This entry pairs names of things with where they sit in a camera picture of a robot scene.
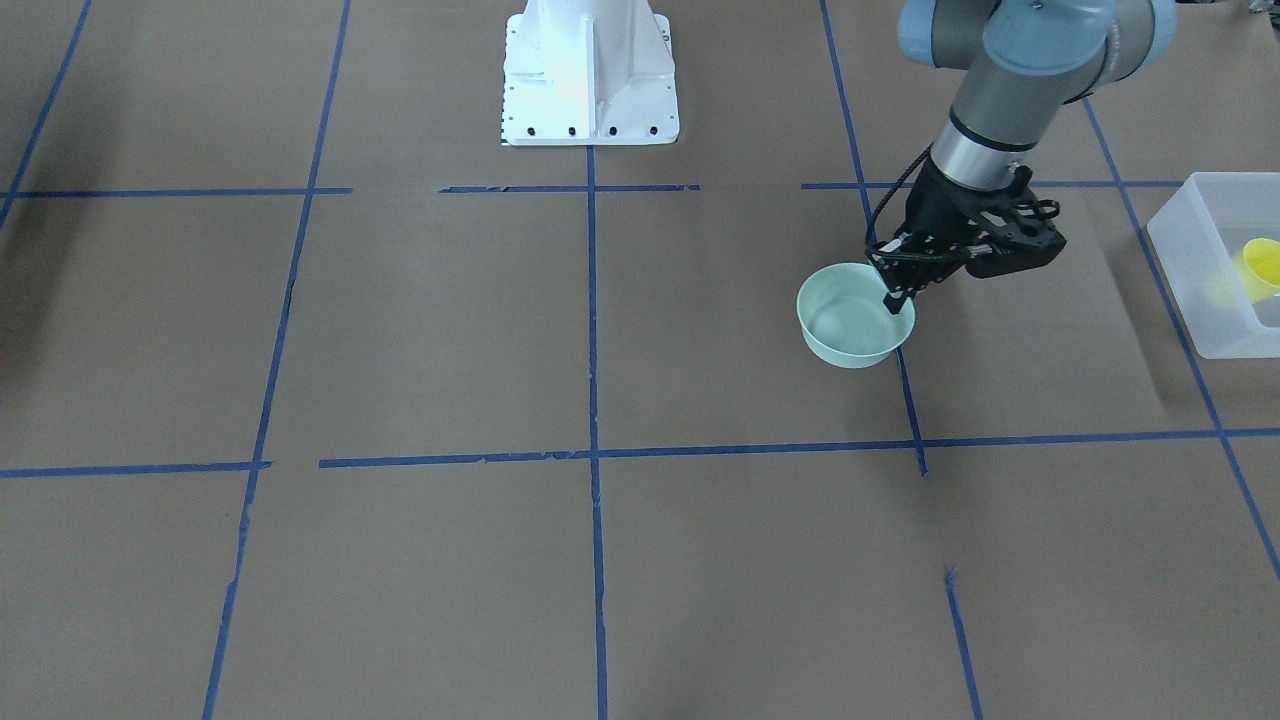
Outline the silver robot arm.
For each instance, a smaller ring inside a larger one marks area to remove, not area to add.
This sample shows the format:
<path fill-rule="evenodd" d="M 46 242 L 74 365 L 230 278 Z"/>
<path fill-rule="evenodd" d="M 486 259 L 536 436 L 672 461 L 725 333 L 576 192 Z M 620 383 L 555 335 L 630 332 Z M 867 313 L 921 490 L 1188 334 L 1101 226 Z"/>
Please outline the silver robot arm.
<path fill-rule="evenodd" d="M 956 272 L 989 279 L 1051 264 L 1066 247 L 1057 202 L 1030 188 L 1029 156 L 1061 108 L 1152 65 L 1178 32 L 1174 1 L 908 1 L 899 47 L 960 70 L 934 141 L 899 177 L 897 229 L 865 255 L 900 314 Z"/>

